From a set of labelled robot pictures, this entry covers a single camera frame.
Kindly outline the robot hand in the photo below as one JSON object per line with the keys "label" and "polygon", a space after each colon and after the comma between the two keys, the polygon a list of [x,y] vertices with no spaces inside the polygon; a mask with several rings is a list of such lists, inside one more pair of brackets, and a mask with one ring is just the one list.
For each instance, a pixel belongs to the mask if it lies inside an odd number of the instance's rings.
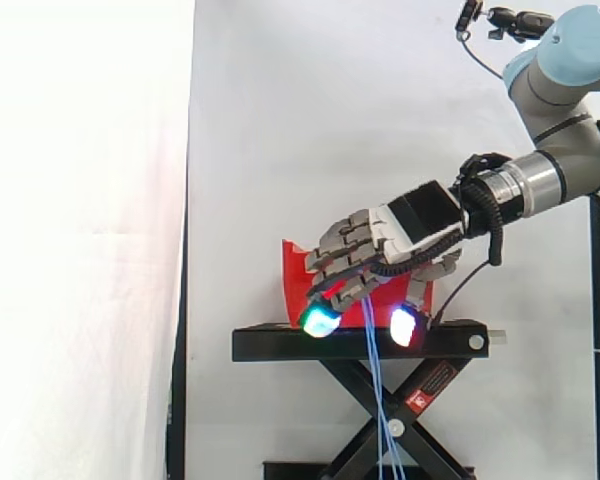
{"label": "robot hand", "polygon": [[389,331],[395,343],[409,345],[417,330],[429,327],[428,289],[455,270],[468,220],[459,196],[429,181],[335,222],[305,258],[312,286],[300,328],[325,338],[353,306],[370,314],[372,292],[405,276],[405,297],[390,310]]}

